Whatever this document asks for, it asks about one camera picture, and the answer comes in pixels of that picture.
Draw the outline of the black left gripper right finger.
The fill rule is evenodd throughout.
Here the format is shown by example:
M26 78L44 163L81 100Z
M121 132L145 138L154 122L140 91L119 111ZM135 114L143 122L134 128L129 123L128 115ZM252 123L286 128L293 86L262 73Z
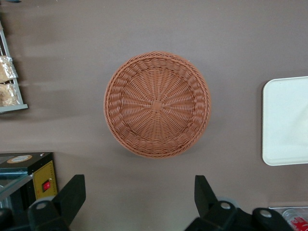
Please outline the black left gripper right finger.
M231 202L218 200L205 176L196 175L194 201L199 213L187 231L250 231L251 215Z

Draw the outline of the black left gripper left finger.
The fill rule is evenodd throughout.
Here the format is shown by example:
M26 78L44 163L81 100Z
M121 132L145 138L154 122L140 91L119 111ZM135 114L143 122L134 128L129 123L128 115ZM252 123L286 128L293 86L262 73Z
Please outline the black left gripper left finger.
M69 231L86 200L84 175L75 175L51 200L35 202L27 212L32 231Z

